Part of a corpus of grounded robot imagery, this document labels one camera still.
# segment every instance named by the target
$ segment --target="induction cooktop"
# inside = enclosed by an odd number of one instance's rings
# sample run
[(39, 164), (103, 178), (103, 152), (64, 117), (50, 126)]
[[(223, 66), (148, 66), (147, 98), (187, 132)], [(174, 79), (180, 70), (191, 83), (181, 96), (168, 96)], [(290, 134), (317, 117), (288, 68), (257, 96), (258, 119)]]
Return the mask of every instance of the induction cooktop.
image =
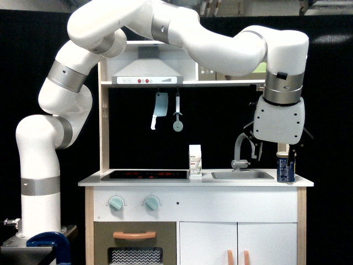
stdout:
[(104, 176), (102, 181), (131, 181), (131, 180), (154, 180), (154, 179), (172, 179), (187, 180), (188, 170), (115, 170)]

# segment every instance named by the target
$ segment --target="small carton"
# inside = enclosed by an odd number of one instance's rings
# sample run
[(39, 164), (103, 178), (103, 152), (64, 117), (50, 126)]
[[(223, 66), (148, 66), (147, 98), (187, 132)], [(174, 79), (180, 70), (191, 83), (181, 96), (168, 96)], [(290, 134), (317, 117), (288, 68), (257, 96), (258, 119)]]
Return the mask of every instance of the small carton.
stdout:
[(190, 177), (202, 177), (201, 145), (189, 145)]

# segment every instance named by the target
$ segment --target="orange handle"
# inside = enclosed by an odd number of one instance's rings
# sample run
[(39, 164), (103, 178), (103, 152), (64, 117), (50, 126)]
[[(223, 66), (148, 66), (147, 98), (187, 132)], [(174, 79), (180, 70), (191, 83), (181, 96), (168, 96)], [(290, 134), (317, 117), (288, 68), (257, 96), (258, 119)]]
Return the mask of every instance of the orange handle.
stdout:
[(245, 265), (250, 265), (249, 251), (244, 251)]
[(228, 250), (228, 265), (233, 265), (233, 252)]
[(144, 234), (125, 234), (124, 232), (114, 232), (115, 239), (153, 239), (156, 237), (156, 232), (146, 232)]

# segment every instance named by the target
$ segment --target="robotic arm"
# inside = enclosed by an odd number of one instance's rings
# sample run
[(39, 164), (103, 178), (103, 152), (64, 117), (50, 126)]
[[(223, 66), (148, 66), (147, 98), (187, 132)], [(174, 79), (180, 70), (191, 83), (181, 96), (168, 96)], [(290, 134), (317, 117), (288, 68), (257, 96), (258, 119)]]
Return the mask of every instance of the robotic arm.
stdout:
[(264, 94), (255, 112), (257, 139), (296, 144), (304, 124), (300, 97), (308, 51), (301, 32), (250, 26), (233, 38), (210, 32), (198, 14), (159, 0), (92, 0), (68, 22), (71, 41), (56, 56), (39, 94), (48, 115), (22, 120), (17, 128), (22, 178), (23, 235), (60, 231), (60, 169), (55, 149), (76, 140), (92, 106), (83, 85), (99, 61), (121, 54), (128, 27), (149, 39), (184, 49), (207, 68), (231, 76), (252, 73), (267, 62)]

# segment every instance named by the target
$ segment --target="sink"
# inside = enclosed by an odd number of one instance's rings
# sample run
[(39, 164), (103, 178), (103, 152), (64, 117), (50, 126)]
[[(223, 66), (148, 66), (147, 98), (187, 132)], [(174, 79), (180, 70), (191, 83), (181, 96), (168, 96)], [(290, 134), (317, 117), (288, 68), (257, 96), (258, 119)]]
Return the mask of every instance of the sink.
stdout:
[(271, 175), (261, 171), (231, 171), (212, 172), (214, 179), (274, 179)]

